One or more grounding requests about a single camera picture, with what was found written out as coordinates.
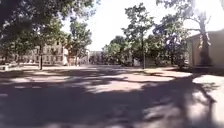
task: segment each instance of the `building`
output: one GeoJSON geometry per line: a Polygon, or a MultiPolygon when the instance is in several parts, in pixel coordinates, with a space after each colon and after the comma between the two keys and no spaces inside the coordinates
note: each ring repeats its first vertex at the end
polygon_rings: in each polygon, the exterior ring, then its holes
{"type": "MultiPolygon", "coordinates": [[[[224,29],[220,31],[208,32],[210,38],[209,56],[212,60],[212,66],[224,68],[224,29]]],[[[200,35],[194,35],[188,38],[189,66],[198,66],[200,64],[200,35]]]]}
{"type": "MultiPolygon", "coordinates": [[[[26,63],[39,63],[40,48],[37,46],[35,49],[30,50],[27,55],[23,56],[23,61],[26,63]]],[[[68,64],[68,51],[63,47],[60,42],[53,45],[46,45],[43,47],[43,64],[52,65],[68,64]]]]}

